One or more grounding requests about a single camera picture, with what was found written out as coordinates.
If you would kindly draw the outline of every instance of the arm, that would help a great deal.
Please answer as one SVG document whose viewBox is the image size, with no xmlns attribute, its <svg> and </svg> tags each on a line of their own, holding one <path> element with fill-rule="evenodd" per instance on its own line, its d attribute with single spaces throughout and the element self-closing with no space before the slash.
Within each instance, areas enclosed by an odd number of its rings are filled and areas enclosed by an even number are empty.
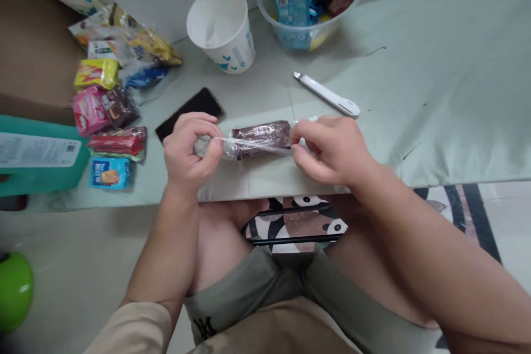
<svg viewBox="0 0 531 354">
<path fill-rule="evenodd" d="M 297 145 L 301 137 L 317 149 L 317 159 Z M 454 350 L 467 337 L 487 344 L 531 343 L 531 298 L 501 265 L 371 157 L 354 120 L 303 121 L 291 142 L 295 162 L 310 177 L 346 185 L 369 212 L 404 286 L 454 338 Z"/>
<path fill-rule="evenodd" d="M 168 184 L 121 304 L 160 303 L 170 313 L 173 327 L 195 271 L 197 193 L 214 173 L 222 152 L 221 141 L 211 140 L 205 157 L 199 159 L 193 146 L 200 134 L 222 137 L 215 122 L 215 117 L 205 113 L 188 113 L 164 139 Z"/>
</svg>

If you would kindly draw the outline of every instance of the table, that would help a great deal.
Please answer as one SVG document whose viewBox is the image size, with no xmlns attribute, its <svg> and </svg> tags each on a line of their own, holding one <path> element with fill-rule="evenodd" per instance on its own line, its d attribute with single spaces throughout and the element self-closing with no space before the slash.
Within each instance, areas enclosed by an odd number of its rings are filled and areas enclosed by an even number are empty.
<svg viewBox="0 0 531 354">
<path fill-rule="evenodd" d="M 373 156 L 412 187 L 531 178 L 531 2 L 529 0 L 363 0 L 342 30 L 313 53 L 285 53 L 257 9 L 249 13 L 256 59 L 224 74 L 185 39 L 184 66 L 137 93 L 147 159 L 129 192 L 88 187 L 34 195 L 30 210 L 65 211 L 156 204 L 166 183 L 154 129 L 199 89 L 226 111 L 221 129 L 338 114 L 293 78 L 298 71 L 355 101 Z M 224 162 L 200 201 L 324 194 L 289 157 Z"/>
</svg>

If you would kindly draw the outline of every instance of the logo on shorts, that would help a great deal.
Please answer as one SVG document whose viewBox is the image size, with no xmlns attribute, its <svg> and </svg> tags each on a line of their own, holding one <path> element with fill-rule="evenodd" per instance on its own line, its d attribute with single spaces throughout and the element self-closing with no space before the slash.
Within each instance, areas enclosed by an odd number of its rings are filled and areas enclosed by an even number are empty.
<svg viewBox="0 0 531 354">
<path fill-rule="evenodd" d="M 202 319 L 194 320 L 195 325 L 199 329 L 199 333 L 204 340 L 207 340 L 209 337 L 213 337 L 217 334 L 216 330 L 210 325 L 210 317 L 207 317 L 205 322 Z"/>
</svg>

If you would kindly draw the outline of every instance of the black smartphone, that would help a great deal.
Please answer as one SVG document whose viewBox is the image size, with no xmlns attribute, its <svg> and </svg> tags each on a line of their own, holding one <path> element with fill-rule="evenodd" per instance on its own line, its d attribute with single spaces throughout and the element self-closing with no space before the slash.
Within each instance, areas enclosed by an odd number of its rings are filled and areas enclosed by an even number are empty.
<svg viewBox="0 0 531 354">
<path fill-rule="evenodd" d="M 155 133 L 159 137 L 160 142 L 173 133 L 173 128 L 179 116 L 189 112 L 205 112 L 217 118 L 220 118 L 225 113 L 216 97 L 214 97 L 209 89 L 203 87 L 200 92 L 189 99 L 177 112 L 155 129 Z"/>
</svg>

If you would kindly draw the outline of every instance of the tile floor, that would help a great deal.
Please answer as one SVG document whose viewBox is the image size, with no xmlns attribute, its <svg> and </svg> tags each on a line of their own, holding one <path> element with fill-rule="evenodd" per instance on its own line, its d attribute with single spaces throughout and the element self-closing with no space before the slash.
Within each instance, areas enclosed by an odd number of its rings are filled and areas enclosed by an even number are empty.
<svg viewBox="0 0 531 354">
<path fill-rule="evenodd" d="M 480 190 L 502 261 L 531 294 L 531 181 L 482 184 Z M 82 353 L 120 302 L 155 212 L 147 206 L 1 214 L 0 248 L 28 257 L 35 292 L 28 318 L 0 342 L 0 352 Z M 168 352 L 192 347 L 183 313 Z"/>
</svg>

